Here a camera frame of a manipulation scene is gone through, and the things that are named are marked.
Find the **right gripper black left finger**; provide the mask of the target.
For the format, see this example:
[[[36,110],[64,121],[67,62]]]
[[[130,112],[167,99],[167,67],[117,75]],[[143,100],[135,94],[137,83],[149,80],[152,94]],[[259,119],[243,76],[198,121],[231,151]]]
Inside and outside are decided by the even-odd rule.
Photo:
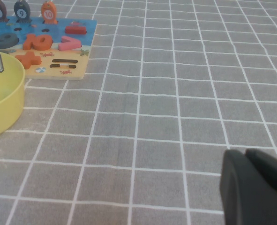
[[[227,225],[277,225],[277,180],[265,180],[245,153],[223,155],[220,195]]]

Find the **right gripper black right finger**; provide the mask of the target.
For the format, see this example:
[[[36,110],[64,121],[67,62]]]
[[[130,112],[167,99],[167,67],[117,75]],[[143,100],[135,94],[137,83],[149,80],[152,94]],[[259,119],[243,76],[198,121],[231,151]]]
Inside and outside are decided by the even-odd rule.
[[[277,180],[276,158],[258,149],[247,149],[245,155],[265,180]]]

